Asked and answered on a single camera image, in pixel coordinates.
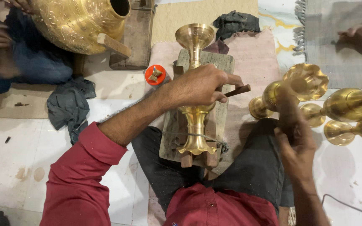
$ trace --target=gray cloth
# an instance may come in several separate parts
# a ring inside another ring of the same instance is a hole
[[[339,31],[362,24],[362,2],[299,0],[296,14],[305,25],[296,28],[297,50],[329,76],[330,89],[362,88],[362,54],[338,43]]]
[[[139,164],[158,198],[158,203],[167,212],[175,192],[197,182],[214,191],[225,189],[255,195],[273,204],[276,214],[279,206],[294,206],[293,188],[284,174],[274,128],[275,119],[261,119],[249,134],[243,151],[224,173],[211,181],[204,181],[204,168],[182,168],[179,162],[159,157],[162,132],[149,126],[132,141]]]
[[[260,32],[259,18],[248,13],[231,11],[228,14],[222,14],[215,21],[213,26],[218,28],[216,40],[230,38],[234,33],[239,31]]]
[[[96,97],[94,83],[78,77],[60,85],[47,100],[48,118],[56,130],[67,125],[72,145],[80,132],[88,126],[86,115],[89,105],[86,99]]]

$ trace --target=dark rag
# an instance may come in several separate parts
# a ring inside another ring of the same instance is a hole
[[[68,126],[72,145],[80,132],[88,126],[86,115],[89,105],[86,99],[96,97],[94,83],[78,77],[60,85],[47,100],[48,118],[56,130]]]
[[[261,31],[259,29],[259,18],[248,13],[236,12],[235,10],[228,14],[222,14],[213,21],[213,26],[218,28],[216,40],[221,39],[222,41],[239,31]]]

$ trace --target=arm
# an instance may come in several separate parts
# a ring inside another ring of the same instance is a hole
[[[312,177],[314,155],[317,149],[312,132],[308,122],[287,92],[283,90],[281,94],[280,121],[286,122],[285,119],[290,119],[288,125],[281,125],[281,129],[275,128],[275,135],[280,145],[284,169],[293,186],[297,226],[329,226]],[[290,133],[289,137],[293,140],[292,146],[288,136],[282,130]]]
[[[107,121],[91,123],[79,141],[51,165],[40,225],[110,225],[109,190],[100,181],[118,164],[128,143],[169,109],[226,102],[224,94],[215,91],[224,84],[243,86],[239,76],[213,65],[200,66]]]

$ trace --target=brass vase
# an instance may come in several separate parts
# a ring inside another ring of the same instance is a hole
[[[300,101],[317,100],[326,93],[329,79],[317,65],[296,64],[283,76],[283,81],[269,84],[262,96],[249,102],[249,112],[256,119],[269,118],[278,110],[278,88],[283,84]]]
[[[59,48],[78,54],[106,50],[97,43],[99,33],[120,41],[124,20],[131,7],[128,0],[32,0],[32,19],[37,29]]]
[[[326,116],[342,122],[362,121],[362,90],[344,88],[330,95],[321,108],[308,103],[300,107],[311,127],[321,126]]]
[[[189,68],[188,70],[197,68],[201,65],[201,51],[208,46],[214,38],[214,30],[205,24],[188,24],[180,27],[175,32],[177,42],[189,52]],[[178,110],[181,111],[188,121],[188,133],[205,134],[204,120],[206,115],[214,108],[215,103],[210,106],[182,106]],[[201,136],[187,137],[187,141],[182,147],[177,148],[182,154],[190,151],[194,155],[202,152],[214,154],[216,148],[210,147],[205,138]]]
[[[349,123],[331,120],[325,124],[323,132],[334,145],[348,145],[353,142],[356,135],[362,137],[362,121],[356,126],[351,126]]]

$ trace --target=electrical cable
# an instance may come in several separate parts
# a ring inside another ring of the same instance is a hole
[[[356,207],[351,206],[351,205],[349,205],[349,204],[346,204],[346,203],[338,200],[337,198],[331,196],[330,194],[324,194],[324,195],[323,195],[323,197],[322,197],[322,206],[323,206],[323,202],[325,201],[325,197],[326,197],[326,196],[329,196],[329,197],[333,198],[335,201],[337,201],[337,202],[339,202],[339,203],[341,203],[341,204],[343,204],[343,205],[345,205],[345,206],[348,206],[348,207],[350,207],[350,208],[352,208],[352,209],[355,209],[355,210],[357,210],[357,211],[360,211],[360,212],[362,213],[362,209],[359,209],[359,208],[356,208]]]

